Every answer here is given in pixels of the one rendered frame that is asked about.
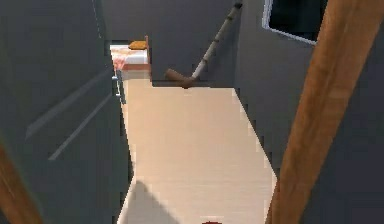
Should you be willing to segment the brown wooden door frame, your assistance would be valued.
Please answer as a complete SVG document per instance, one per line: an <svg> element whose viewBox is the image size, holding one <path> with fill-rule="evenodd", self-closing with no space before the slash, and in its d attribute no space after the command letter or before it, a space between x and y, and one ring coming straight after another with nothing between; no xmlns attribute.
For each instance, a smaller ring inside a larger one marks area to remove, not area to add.
<svg viewBox="0 0 384 224"><path fill-rule="evenodd" d="M299 224L384 20L384 0L329 0L265 224Z"/></svg>

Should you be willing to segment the grey room door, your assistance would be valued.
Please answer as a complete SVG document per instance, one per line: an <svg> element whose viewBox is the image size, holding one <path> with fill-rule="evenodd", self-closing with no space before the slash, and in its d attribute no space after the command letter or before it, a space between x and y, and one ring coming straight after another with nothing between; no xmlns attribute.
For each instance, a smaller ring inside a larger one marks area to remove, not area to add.
<svg viewBox="0 0 384 224"><path fill-rule="evenodd" d="M0 210L117 224L128 168L101 0L0 0Z"/></svg>

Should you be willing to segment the white framed window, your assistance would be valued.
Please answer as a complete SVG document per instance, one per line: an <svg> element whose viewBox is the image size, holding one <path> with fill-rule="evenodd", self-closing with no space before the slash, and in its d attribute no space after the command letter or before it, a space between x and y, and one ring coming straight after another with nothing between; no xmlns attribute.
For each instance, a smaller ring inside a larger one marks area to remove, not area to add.
<svg viewBox="0 0 384 224"><path fill-rule="evenodd" d="M315 45L328 0L265 0L262 27Z"/></svg>

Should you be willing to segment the white bed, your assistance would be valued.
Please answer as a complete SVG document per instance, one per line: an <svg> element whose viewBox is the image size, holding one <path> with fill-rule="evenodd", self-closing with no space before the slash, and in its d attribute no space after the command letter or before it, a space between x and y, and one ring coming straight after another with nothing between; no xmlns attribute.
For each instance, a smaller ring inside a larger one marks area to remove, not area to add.
<svg viewBox="0 0 384 224"><path fill-rule="evenodd" d="M110 45L109 50L115 70L149 71L151 69L148 37L135 41L146 41L147 48L145 50L131 50L128 48L131 42L128 44Z"/></svg>

